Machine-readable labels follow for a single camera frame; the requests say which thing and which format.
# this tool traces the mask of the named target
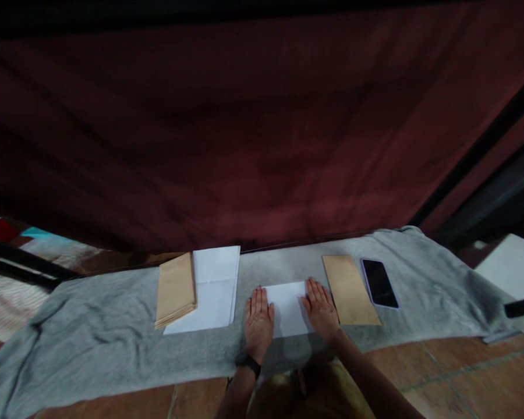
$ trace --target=phone case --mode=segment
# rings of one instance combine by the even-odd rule
[[[367,278],[367,271],[365,271],[365,266],[363,265],[363,261],[365,260],[368,260],[370,262],[379,262],[379,263],[382,263],[383,266],[384,266],[384,271],[386,272],[386,276],[388,277],[388,282],[390,283],[390,288],[392,288],[392,292],[394,293],[394,297],[396,298],[396,302],[398,303],[398,308],[396,307],[390,307],[390,306],[384,306],[382,304],[377,304],[374,302],[373,300],[373,294],[371,293],[371,287],[369,286],[369,280]],[[367,292],[369,293],[369,297],[371,298],[371,302],[375,305],[375,306],[379,306],[379,307],[384,307],[384,308],[389,308],[390,310],[399,310],[400,309],[400,300],[398,298],[398,296],[396,295],[396,290],[394,289],[394,287],[392,286],[392,282],[390,281],[390,275],[388,274],[388,271],[386,269],[386,265],[382,262],[382,261],[377,261],[375,259],[367,259],[367,258],[363,258],[361,259],[361,270],[363,271],[363,276],[365,277],[365,284],[367,285]]]

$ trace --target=wooden floor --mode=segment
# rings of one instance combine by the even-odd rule
[[[427,418],[524,418],[524,336],[489,347],[479,339],[430,340],[366,356]],[[35,417],[212,418],[226,383],[216,378],[101,397]]]

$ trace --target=wristwatch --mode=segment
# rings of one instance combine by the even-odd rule
[[[246,352],[243,352],[239,356],[237,356],[237,359],[235,360],[235,365],[237,367],[249,367],[254,372],[256,380],[258,380],[262,367],[258,362],[254,360],[252,356],[248,355]]]

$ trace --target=kraft paper envelope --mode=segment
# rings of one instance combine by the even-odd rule
[[[192,253],[159,266],[155,328],[184,316],[197,307]]]
[[[377,325],[380,320],[349,255],[322,256],[332,297],[343,325]]]

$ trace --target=hand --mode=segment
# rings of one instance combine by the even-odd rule
[[[258,287],[246,302],[246,353],[262,365],[274,336],[274,303],[268,307],[266,289]]]
[[[332,297],[320,282],[309,278],[307,281],[309,299],[301,298],[305,310],[309,315],[310,323],[315,332],[324,338],[330,345],[334,338],[342,332],[339,326],[338,312],[332,301]]]

